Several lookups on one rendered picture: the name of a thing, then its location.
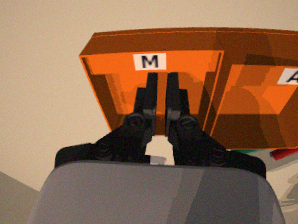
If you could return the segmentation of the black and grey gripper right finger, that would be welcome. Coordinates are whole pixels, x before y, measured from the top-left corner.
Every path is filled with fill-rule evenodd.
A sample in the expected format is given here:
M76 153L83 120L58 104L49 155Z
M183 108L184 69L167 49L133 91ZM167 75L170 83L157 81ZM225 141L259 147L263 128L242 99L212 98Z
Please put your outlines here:
M172 145L174 165L232 167L266 179L266 166L260 158L228 151L200 128L196 117L190 115L187 89L179 89L178 72L167 75L165 137Z

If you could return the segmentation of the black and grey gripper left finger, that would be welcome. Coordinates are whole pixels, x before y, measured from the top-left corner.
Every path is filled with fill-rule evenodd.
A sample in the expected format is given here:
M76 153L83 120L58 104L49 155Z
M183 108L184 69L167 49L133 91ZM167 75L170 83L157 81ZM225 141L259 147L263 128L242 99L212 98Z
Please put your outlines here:
M123 124L93 144L61 148L56 153L54 169L76 160L143 163L147 144L155 136L157 87L158 73L148 72L146 87L137 87L133 112Z

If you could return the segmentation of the red battery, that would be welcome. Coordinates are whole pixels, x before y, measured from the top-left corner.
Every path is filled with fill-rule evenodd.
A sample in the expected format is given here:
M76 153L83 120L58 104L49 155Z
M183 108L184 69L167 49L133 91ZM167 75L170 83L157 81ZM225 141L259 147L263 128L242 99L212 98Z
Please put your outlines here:
M270 152L270 157L273 161L279 160L281 158L287 157L298 152L298 147L296 149L276 149Z

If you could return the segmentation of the orange three-compartment tray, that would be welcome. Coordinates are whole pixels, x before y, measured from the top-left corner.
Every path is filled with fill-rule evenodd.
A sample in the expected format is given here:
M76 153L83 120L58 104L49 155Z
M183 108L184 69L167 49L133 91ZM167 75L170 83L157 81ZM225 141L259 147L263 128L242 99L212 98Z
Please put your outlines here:
M147 73L155 72L155 136L165 136L167 75L178 72L179 89L188 90L190 114L226 150L298 147L298 31L97 32L79 58L110 132L133 112L137 87L146 87Z

